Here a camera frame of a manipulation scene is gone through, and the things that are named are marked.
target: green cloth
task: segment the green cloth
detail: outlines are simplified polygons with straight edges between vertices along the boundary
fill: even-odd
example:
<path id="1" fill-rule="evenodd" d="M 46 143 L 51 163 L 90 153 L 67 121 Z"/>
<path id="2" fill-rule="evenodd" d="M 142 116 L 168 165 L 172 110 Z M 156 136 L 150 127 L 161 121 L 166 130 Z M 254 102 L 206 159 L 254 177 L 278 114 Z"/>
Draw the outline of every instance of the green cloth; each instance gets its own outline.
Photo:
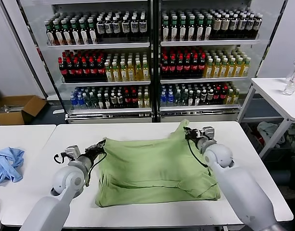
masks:
<path id="1" fill-rule="evenodd" d="M 115 141 L 106 138 L 107 157 L 99 164 L 96 205 L 219 199 L 218 184 L 212 173 L 189 150 L 183 129 L 188 123 L 183 120 L 175 132 L 162 140 Z M 190 145 L 193 153 L 205 163 L 195 144 L 190 141 Z"/>

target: cardboard box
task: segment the cardboard box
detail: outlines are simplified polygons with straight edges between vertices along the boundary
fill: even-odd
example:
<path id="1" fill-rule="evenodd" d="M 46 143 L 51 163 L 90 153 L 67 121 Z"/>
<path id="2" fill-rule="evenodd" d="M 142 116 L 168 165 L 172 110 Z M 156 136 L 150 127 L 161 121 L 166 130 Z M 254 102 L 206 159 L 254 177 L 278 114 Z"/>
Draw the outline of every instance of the cardboard box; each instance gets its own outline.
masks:
<path id="1" fill-rule="evenodd" d="M 24 125 L 32 121 L 34 117 L 46 105 L 46 101 L 36 95 L 7 96 L 0 98 L 0 108 L 5 104 L 23 106 L 21 112 L 0 113 L 0 125 Z"/>

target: metal table leg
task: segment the metal table leg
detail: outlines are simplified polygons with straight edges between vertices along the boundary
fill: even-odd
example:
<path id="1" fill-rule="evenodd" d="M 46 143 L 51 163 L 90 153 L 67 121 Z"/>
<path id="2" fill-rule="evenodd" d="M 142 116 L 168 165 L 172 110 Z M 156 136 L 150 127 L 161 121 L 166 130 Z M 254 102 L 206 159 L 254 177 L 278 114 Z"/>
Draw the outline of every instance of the metal table leg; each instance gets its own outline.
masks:
<path id="1" fill-rule="evenodd" d="M 239 112 L 239 114 L 237 116 L 237 122 L 238 123 L 242 122 L 242 120 L 244 118 L 244 114 L 245 114 L 246 110 L 248 109 L 248 107 L 250 105 L 250 102 L 251 102 L 251 100 L 252 100 L 252 98 L 253 98 L 253 96 L 255 94 L 255 91 L 256 90 L 254 89 L 253 84 L 252 84 L 251 87 L 250 87 L 250 90 L 249 90 L 249 92 L 247 94 L 247 97 L 245 98 L 242 109 L 241 109 L 241 111 Z"/>
<path id="2" fill-rule="evenodd" d="M 281 136 L 288 130 L 289 126 L 293 123 L 292 120 L 285 118 L 276 132 L 272 135 L 271 139 L 266 143 L 265 147 L 263 150 L 259 153 L 259 157 L 261 159 L 264 159 L 266 152 L 268 151 L 269 148 L 273 148 L 276 143 L 279 141 Z"/>

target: blue cloth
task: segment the blue cloth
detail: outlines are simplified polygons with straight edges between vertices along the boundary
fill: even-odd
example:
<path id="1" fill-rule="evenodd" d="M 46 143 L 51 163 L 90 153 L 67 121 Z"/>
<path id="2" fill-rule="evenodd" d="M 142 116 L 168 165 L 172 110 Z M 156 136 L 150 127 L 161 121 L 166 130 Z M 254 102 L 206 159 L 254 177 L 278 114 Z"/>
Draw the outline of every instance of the blue cloth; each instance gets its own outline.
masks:
<path id="1" fill-rule="evenodd" d="M 7 179 L 17 182 L 23 177 L 15 170 L 23 164 L 24 151 L 16 148 L 4 148 L 0 150 L 0 183 Z"/>

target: white side table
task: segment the white side table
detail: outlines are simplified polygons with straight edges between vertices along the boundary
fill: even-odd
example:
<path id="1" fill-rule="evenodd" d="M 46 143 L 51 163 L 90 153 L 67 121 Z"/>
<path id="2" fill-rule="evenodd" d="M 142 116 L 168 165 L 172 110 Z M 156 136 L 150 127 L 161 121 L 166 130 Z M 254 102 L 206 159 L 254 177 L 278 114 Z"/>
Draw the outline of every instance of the white side table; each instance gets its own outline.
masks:
<path id="1" fill-rule="evenodd" d="M 266 143 L 259 156 L 263 159 L 269 148 L 273 148 L 281 136 L 295 123 L 295 92 L 288 96 L 282 92 L 286 86 L 285 78 L 253 78 L 252 86 L 238 114 L 237 122 L 241 123 L 244 114 L 255 94 L 258 92 L 284 118 L 271 139 Z"/>

